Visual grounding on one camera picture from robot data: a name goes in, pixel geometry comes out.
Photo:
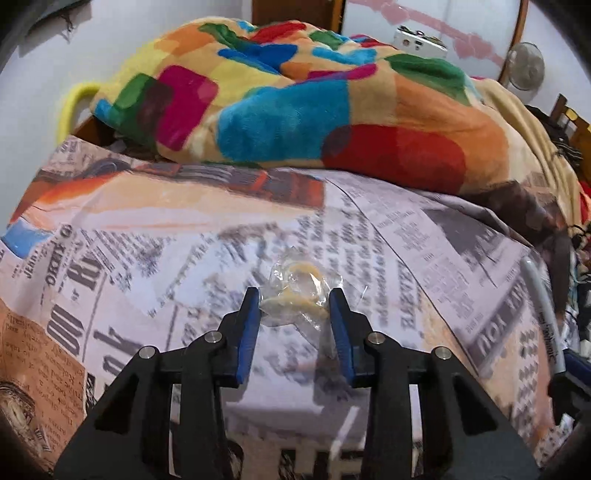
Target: white camera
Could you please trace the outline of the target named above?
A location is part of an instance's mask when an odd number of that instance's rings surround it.
[[[447,48],[441,40],[428,37],[421,31],[413,32],[404,25],[398,27],[392,44],[399,50],[424,59],[444,59]]]

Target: metal screw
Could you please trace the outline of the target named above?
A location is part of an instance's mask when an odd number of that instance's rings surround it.
[[[139,356],[147,360],[148,358],[152,358],[155,353],[156,349],[153,346],[143,346],[139,351]]]
[[[380,343],[384,343],[386,341],[386,337],[383,333],[379,332],[371,332],[368,335],[368,342],[373,343],[374,345],[379,345]]]
[[[441,360],[449,360],[452,357],[452,351],[446,346],[438,346],[435,349],[435,355]]]
[[[207,332],[205,334],[205,341],[207,343],[218,343],[222,339],[223,335],[217,330]]]

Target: wooden door frame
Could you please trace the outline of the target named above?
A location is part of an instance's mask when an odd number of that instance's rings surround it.
[[[345,12],[345,0],[332,0],[333,14],[330,20],[330,29],[333,32],[340,33],[341,25],[343,25],[343,13]]]

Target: transparent plastic bag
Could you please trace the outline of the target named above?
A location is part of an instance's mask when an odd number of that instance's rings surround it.
[[[294,325],[308,343],[334,358],[328,302],[330,291],[343,285],[337,272],[326,271],[292,247],[273,265],[269,282],[261,287],[261,310],[267,314],[261,322]]]

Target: door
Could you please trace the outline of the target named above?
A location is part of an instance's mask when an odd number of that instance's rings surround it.
[[[342,5],[342,0],[252,0],[252,23],[266,25],[300,20],[327,30],[338,30]],[[335,24],[333,10],[336,10]]]

